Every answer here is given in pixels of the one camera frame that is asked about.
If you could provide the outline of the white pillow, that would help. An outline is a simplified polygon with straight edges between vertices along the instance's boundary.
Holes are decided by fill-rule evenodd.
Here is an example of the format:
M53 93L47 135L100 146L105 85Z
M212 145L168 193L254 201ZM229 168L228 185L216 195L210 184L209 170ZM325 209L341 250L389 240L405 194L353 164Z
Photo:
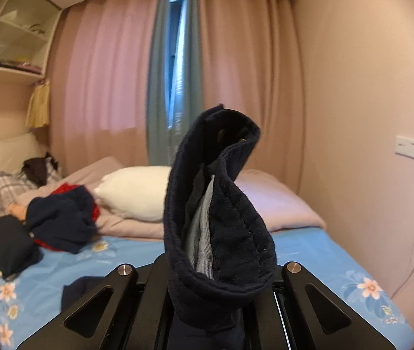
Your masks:
M122 168L105 175L94 193L121 218L161 221L170 172L169 166Z

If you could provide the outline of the grey-green curtain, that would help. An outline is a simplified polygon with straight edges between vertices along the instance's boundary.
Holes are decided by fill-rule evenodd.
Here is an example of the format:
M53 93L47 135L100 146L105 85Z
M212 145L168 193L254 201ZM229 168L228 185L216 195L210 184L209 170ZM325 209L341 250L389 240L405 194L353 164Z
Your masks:
M150 165L171 165L203 111L199 0L159 0L148 69Z

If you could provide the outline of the navy blue jacket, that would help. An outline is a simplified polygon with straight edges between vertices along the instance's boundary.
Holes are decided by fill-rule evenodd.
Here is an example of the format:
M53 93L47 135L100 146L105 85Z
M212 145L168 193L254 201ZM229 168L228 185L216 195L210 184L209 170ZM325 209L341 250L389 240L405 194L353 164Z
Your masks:
M236 186L260 137L244 114L204 111L172 165L164 253L113 270L30 338L52 349L260 349L258 314L277 272L274 241Z

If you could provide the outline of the lilac folded quilt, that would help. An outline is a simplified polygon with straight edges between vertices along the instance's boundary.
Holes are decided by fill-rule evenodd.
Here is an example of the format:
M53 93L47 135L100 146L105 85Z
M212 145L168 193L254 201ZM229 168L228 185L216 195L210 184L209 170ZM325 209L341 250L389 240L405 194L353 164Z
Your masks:
M36 197L45 197L55 191L61 184L84 185L93 191L103 176L122 168L122 164L108 156L69 175L58 182L29 190L16 197L19 205L27 206ZM269 232L286 229L318 227L323 230L327 225L312 208L272 175L258 170L246 170L239 173L236 186L247 195L251 204L262 217ZM110 213L98 203L100 215L96 221L100 235L110 235L126 239L161 240L163 224L145 222L135 219L123 219Z

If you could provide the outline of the black garment on blanket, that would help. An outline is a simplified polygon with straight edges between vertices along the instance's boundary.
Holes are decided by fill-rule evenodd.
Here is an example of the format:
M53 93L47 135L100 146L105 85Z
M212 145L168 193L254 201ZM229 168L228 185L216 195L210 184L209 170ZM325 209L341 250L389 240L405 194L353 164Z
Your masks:
M37 187L47 185L52 177L60 177L59 162L49 152L43 157L25 160L21 172Z

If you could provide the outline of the yellow hanging cloth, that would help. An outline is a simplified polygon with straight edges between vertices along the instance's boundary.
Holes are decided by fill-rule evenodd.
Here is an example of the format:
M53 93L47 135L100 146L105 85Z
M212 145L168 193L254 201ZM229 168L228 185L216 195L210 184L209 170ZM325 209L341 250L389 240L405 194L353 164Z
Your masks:
M38 129L49 125L49 80L41 80L32 91L26 116L26 127Z

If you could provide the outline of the dark navy folded garment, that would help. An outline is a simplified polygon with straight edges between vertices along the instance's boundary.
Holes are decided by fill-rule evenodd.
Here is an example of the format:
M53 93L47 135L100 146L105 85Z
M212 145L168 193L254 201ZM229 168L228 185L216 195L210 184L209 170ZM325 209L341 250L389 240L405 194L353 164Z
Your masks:
M3 279L37 264L43 254L25 226L15 216L0 217L0 273Z

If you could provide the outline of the light blue floral bedsheet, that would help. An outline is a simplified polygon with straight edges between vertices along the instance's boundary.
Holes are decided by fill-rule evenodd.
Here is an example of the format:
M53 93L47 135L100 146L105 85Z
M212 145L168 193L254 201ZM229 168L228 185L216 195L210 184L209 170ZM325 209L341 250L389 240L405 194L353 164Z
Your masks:
M379 330L397 349L414 346L414 332L378 283L324 230L302 228L273 235L277 262L299 262ZM161 242L103 237L79 254L44 250L38 264L13 281L0 279L0 345L16 349L60 313L64 286L80 277L105 276L121 263L148 265L163 253Z

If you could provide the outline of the pink curtain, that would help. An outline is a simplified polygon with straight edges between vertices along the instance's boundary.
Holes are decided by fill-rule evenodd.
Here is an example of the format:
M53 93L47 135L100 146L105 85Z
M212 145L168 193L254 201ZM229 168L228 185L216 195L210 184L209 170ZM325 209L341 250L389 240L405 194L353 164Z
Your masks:
M106 156L150 165L148 69L159 0L87 0L53 42L50 145L65 172ZM262 135L247 167L300 183L303 81L292 0L199 0L203 111L241 111Z

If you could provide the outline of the white wall shelf unit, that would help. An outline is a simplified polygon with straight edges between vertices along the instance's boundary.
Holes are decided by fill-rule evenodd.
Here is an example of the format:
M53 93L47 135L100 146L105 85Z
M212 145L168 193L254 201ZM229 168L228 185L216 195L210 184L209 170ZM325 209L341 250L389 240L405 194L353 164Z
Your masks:
M0 83L45 78L61 9L49 0L0 0Z

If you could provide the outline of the navy and red clothes pile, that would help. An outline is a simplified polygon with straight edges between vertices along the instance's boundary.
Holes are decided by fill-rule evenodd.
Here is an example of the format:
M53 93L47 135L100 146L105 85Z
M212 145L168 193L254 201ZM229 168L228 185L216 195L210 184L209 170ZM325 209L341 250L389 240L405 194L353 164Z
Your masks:
M34 198L27 207L25 226L33 240L51 251L77 254L97 233L98 207L85 186Z

